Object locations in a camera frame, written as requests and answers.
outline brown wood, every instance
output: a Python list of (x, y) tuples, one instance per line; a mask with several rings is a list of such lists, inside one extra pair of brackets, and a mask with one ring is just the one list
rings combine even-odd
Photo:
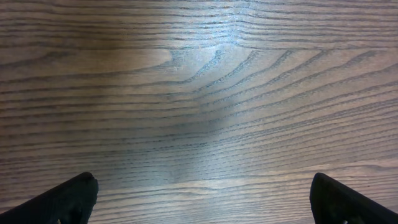
[(398, 2), (0, 1), (0, 212), (83, 171), (90, 223), (398, 212)]

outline wooden table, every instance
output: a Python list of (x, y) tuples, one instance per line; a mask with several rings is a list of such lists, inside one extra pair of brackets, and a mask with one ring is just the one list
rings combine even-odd
[(83, 172), (90, 223), (398, 212), (397, 1), (0, 2), (0, 212)]

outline wood grain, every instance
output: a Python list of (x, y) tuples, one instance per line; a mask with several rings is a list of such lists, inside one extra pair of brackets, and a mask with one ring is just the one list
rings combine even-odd
[(0, 1), (0, 212), (83, 171), (90, 223), (398, 212), (398, 2)]

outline wooden surface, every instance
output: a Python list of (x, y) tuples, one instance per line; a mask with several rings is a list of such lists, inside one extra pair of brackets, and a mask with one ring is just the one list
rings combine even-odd
[(0, 1), (0, 212), (83, 172), (90, 223), (398, 212), (398, 2)]

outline black plastic piece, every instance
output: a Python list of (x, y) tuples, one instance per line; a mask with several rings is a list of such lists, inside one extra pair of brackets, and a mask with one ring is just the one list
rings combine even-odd
[(1, 224), (87, 224), (97, 200), (98, 182), (84, 172), (0, 214)]
[(316, 224), (396, 224), (398, 215), (331, 177), (317, 173), (310, 193)]

